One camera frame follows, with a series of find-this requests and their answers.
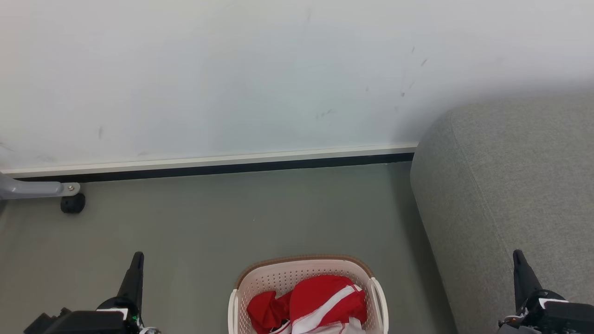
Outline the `grey metal stand leg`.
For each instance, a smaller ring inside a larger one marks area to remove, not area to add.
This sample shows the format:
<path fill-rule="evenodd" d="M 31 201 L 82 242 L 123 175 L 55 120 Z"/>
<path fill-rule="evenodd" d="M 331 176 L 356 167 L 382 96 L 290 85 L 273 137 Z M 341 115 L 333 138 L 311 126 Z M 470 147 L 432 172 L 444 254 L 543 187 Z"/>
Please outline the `grey metal stand leg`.
<path fill-rule="evenodd" d="M 79 183 L 23 181 L 0 173 L 0 199 L 69 197 L 81 192 Z"/>

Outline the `white plastic laundry basket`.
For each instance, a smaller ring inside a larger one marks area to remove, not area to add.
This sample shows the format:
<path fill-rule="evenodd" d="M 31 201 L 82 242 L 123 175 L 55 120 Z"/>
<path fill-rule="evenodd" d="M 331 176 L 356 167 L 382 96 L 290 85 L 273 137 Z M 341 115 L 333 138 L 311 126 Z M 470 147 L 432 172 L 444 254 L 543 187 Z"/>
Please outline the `white plastic laundry basket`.
<path fill-rule="evenodd" d="M 345 276 L 361 287 L 366 294 L 368 313 L 363 330 L 367 334 L 388 334 L 387 300 L 372 270 L 357 258 L 327 254 L 277 258 L 248 267 L 239 276 L 229 298 L 228 334 L 256 334 L 246 307 L 257 294 L 275 290 L 282 295 L 300 281 L 320 275 Z"/>

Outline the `black caster wheel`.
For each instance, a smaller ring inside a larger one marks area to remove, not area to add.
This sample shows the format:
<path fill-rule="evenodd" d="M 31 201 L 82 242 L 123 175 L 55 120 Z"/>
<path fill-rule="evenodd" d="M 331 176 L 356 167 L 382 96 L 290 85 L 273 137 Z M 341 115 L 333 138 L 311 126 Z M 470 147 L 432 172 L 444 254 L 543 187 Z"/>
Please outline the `black caster wheel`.
<path fill-rule="evenodd" d="M 83 193 L 64 196 L 61 198 L 61 211 L 66 214 L 79 214 L 86 205 L 86 198 Z"/>

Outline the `grey fabric sofa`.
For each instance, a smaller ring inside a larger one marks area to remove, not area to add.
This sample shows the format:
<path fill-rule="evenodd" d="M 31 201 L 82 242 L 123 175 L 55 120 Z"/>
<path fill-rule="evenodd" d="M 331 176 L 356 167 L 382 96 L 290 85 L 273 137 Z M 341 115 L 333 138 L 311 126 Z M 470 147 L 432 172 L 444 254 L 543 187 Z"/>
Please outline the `grey fabric sofa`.
<path fill-rule="evenodd" d="M 446 112 L 410 184 L 459 334 L 515 312 L 515 250 L 545 289 L 594 305 L 594 91 Z"/>

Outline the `red and white garment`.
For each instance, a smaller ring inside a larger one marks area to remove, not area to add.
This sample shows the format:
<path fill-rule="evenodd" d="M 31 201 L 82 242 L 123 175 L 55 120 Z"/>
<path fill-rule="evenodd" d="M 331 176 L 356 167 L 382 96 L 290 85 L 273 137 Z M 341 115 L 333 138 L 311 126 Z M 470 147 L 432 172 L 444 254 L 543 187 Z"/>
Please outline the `red and white garment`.
<path fill-rule="evenodd" d="M 311 277 L 280 297 L 262 292 L 246 312 L 257 334 L 367 334 L 365 291 L 344 276 Z"/>

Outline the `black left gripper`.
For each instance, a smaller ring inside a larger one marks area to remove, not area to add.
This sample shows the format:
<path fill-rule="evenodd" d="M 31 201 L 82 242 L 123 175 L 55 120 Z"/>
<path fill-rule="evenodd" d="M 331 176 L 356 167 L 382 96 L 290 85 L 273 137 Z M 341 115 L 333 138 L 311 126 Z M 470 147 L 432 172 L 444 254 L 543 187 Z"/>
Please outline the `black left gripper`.
<path fill-rule="evenodd" d="M 142 331 L 143 269 L 144 254 L 138 251 L 132 257 L 117 295 L 102 302 L 96 309 L 123 313 L 125 334 L 140 334 Z"/>

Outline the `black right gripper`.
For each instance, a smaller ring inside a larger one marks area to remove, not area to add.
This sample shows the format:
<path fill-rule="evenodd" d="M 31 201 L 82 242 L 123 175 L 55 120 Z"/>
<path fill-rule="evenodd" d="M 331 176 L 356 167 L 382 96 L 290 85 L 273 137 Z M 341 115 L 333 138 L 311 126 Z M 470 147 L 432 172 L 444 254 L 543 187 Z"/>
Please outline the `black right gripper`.
<path fill-rule="evenodd" d="M 548 303 L 569 303 L 551 290 L 543 290 L 522 250 L 513 251 L 514 304 L 521 326 L 539 326 Z"/>

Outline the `white and black baseboard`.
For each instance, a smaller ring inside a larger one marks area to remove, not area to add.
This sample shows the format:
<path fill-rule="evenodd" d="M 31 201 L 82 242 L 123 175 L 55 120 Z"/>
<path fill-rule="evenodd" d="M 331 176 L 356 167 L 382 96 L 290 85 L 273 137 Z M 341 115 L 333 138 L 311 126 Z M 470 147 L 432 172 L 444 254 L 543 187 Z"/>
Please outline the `white and black baseboard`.
<path fill-rule="evenodd" d="M 272 154 L 240 154 L 209 158 L 184 158 L 3 169 L 18 180 L 102 182 L 226 173 L 251 173 L 290 169 L 357 166 L 411 161 L 416 142 L 355 148 L 316 149 Z"/>

